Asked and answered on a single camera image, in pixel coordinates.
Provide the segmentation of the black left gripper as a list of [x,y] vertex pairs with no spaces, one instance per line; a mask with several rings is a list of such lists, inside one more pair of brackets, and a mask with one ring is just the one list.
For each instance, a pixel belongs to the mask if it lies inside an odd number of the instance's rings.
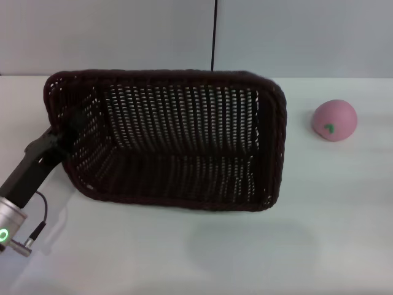
[[63,116],[59,134],[49,128],[29,143],[21,162],[1,186],[1,197],[24,208],[51,171],[72,153],[87,121],[81,108],[72,107]]

